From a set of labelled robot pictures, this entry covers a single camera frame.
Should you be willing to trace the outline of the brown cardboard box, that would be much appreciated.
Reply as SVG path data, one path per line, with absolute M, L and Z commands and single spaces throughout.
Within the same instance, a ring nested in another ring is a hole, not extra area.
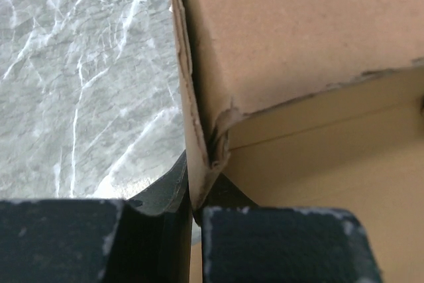
M 423 0 L 172 0 L 172 13 L 192 211 L 200 174 L 259 207 L 345 209 L 381 282 L 422 282 Z

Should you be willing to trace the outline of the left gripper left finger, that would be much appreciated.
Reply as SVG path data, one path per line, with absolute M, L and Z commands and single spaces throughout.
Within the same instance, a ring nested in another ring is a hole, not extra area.
M 186 156 L 131 199 L 3 199 L 2 282 L 187 282 Z

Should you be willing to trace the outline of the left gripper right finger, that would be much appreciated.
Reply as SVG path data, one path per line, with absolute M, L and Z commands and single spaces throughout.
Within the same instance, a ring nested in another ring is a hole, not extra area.
M 193 178 L 204 282 L 381 282 L 366 230 L 328 207 L 259 207 L 225 176 Z

